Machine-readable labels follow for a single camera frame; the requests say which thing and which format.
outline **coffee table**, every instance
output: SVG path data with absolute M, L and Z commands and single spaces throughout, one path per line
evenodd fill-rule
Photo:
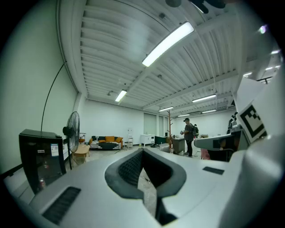
M 86 158 L 87 153 L 88 153 L 88 156 L 90 157 L 89 149 L 90 149 L 90 145 L 79 144 L 77 151 L 75 153 L 72 153 L 72 155 L 75 157 L 84 157 L 84 162 L 86 162 L 85 158 Z

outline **ceiling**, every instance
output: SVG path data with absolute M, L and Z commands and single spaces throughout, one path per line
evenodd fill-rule
M 280 58 L 270 55 L 272 37 L 258 32 L 262 23 L 248 9 L 205 5 L 208 14 L 187 0 L 178 8 L 165 0 L 62 0 L 61 46 L 77 89 L 88 99 L 154 113 L 173 106 L 173 116 L 229 108 L 244 73 L 260 79 Z M 194 32 L 144 66 L 146 55 L 185 21 Z M 115 102 L 121 90 L 127 94 Z M 217 98 L 192 102 L 211 94 Z

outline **man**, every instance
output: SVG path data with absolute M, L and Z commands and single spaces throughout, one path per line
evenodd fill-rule
M 185 131 L 181 131 L 180 133 L 184 135 L 186 144 L 187 144 L 187 153 L 189 153 L 189 157 L 192 158 L 192 141 L 193 137 L 193 125 L 190 123 L 189 118 L 184 120 L 186 123 Z

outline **black refrigerator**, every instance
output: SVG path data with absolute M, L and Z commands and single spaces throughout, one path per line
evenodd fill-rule
M 19 134 L 23 168 L 35 194 L 66 173 L 62 142 L 53 132 L 25 129 Z

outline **label sticker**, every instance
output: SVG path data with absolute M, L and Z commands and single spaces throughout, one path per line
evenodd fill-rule
M 237 115 L 237 118 L 239 119 L 251 143 L 265 132 L 263 122 L 252 104 L 249 104 L 244 110 L 242 110 Z
M 52 152 L 52 157 L 58 156 L 58 144 L 50 144 L 51 152 Z

